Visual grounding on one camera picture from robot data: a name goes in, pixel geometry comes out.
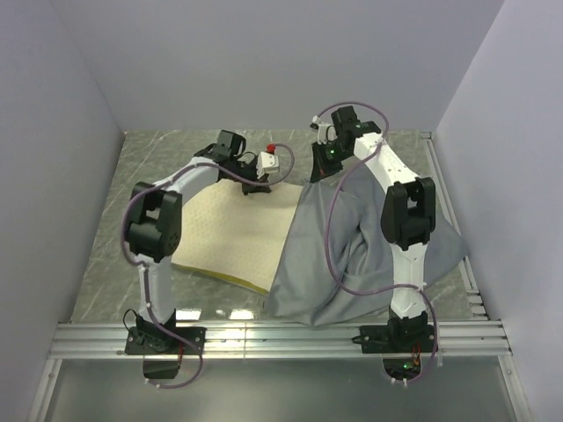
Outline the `cream quilted pillow yellow edge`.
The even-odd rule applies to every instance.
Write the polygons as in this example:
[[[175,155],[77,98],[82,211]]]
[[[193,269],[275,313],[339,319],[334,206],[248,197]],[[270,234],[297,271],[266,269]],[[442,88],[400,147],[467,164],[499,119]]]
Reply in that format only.
[[[244,195],[229,180],[205,188],[182,208],[172,263],[268,293],[302,190],[280,183],[270,193]]]

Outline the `grey pillowcase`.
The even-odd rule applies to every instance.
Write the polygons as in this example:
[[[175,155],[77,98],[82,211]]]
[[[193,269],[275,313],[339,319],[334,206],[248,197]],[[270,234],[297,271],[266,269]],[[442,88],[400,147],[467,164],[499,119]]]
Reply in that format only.
[[[384,191],[361,167],[340,192],[306,184],[265,301],[274,317],[320,326],[386,310],[391,247],[380,227]]]

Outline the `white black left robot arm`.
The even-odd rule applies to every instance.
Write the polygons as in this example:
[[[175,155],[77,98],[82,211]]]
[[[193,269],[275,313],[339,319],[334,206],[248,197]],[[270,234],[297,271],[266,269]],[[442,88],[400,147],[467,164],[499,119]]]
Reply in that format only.
[[[138,335],[156,353],[168,353],[177,343],[176,310],[170,293],[171,258],[181,239],[182,208],[205,188],[228,179],[244,194],[269,193],[268,175],[279,170],[276,146],[252,153],[246,162],[246,139],[222,130],[216,141],[190,161],[156,182],[134,185],[121,224],[121,249],[139,271],[142,307],[135,317]]]

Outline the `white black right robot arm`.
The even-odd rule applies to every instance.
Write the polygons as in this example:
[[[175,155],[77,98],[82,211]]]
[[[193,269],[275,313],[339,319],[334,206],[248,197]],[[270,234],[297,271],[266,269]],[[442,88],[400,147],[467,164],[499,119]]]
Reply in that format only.
[[[317,134],[311,145],[311,181],[318,182],[343,168],[354,156],[384,191],[380,227],[391,246],[393,284],[389,319],[377,344],[393,352],[416,351],[425,339],[436,339],[436,317],[424,292],[428,243],[435,230],[435,182],[412,171],[386,141],[388,127],[361,121],[357,102],[339,102],[311,119]]]

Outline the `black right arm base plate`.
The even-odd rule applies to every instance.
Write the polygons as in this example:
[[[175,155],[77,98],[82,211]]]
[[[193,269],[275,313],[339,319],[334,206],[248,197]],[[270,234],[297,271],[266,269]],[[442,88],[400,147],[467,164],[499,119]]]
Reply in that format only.
[[[432,325],[420,330],[404,333],[389,325],[362,325],[359,334],[351,341],[359,345],[363,354],[412,353],[420,351],[431,353],[434,347],[435,331]]]

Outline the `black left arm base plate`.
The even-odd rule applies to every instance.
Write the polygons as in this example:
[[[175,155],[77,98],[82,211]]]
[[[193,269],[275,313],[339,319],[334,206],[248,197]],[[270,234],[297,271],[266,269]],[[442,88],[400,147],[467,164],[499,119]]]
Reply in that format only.
[[[139,331],[136,327],[129,330],[124,353],[126,355],[196,355],[203,352],[206,328],[200,326],[176,327],[172,329],[175,337],[160,330],[155,332]]]

